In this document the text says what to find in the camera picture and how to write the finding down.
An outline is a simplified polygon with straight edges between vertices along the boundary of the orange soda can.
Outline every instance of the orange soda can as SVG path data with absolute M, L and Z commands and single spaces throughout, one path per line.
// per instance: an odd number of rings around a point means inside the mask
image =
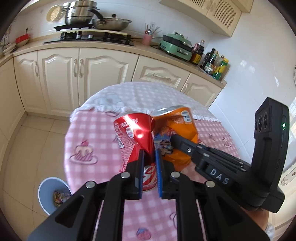
M 174 163 L 176 171 L 182 171 L 191 162 L 191 157 L 173 149 L 170 137 L 178 134 L 194 143 L 198 142 L 198 132 L 189 107 L 178 105 L 155 110 L 151 113 L 155 119 L 154 145 L 161 149 L 163 160 Z

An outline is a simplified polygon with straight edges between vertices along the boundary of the silver bolt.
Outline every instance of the silver bolt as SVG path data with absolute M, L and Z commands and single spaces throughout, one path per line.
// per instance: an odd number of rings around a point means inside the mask
M 130 175 L 129 172 L 123 172 L 123 173 L 120 174 L 120 176 L 121 176 L 122 178 L 129 178 L 131 175 Z
M 180 177 L 180 173 L 179 173 L 179 172 L 172 172 L 170 175 L 171 175 L 172 177 L 174 177 L 174 178 L 178 178 L 178 177 Z
M 96 184 L 93 181 L 89 181 L 85 184 L 86 188 L 93 188 Z
M 215 186 L 215 183 L 213 181 L 206 181 L 205 185 L 208 187 L 208 188 L 213 188 Z

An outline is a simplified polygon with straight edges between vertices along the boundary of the blue trash bin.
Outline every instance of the blue trash bin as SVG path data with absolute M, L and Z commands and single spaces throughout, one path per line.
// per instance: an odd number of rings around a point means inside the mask
M 38 199 L 42 209 L 48 215 L 51 215 L 57 209 L 54 205 L 54 191 L 71 194 L 70 187 L 62 179 L 57 177 L 44 179 L 38 188 Z

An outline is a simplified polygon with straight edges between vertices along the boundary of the wall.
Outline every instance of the wall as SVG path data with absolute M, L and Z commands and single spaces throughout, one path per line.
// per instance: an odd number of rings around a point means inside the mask
M 289 148 L 285 168 L 296 158 L 296 37 L 279 11 L 267 0 L 254 0 L 250 14 L 242 17 L 231 38 L 213 35 L 212 47 L 231 63 L 228 82 L 210 111 L 222 121 L 241 158 L 251 162 L 255 145 L 254 116 L 266 97 L 290 109 Z
M 26 15 L 17 16 L 16 21 L 12 24 L 11 40 L 19 35 L 25 34 L 26 28 L 33 26 L 33 29 L 28 33 L 31 37 L 39 37 L 55 32 L 54 26 L 64 25 L 64 19 L 58 23 L 48 23 L 46 14 L 54 5 L 63 5 L 64 1 L 56 1 L 47 4 L 39 9 L 30 12 Z M 154 22 L 156 26 L 160 26 L 162 32 L 159 36 L 173 31 L 182 33 L 187 36 L 192 44 L 195 44 L 201 39 L 205 40 L 206 45 L 209 43 L 213 32 L 208 28 L 193 20 L 192 18 L 164 5 L 158 3 L 158 0 L 97 0 L 97 8 L 103 16 L 111 17 L 112 14 L 117 14 L 117 17 L 130 19 L 133 22 L 127 30 L 134 35 L 144 33 L 145 23 Z

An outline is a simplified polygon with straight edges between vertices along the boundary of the red soda can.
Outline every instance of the red soda can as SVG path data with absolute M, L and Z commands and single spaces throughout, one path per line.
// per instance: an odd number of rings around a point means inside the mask
M 143 191 L 156 185 L 155 148 L 152 131 L 155 120 L 145 113 L 125 112 L 114 121 L 117 141 L 121 150 L 123 164 L 119 172 L 124 172 L 126 165 L 138 160 L 139 147 L 145 151 Z

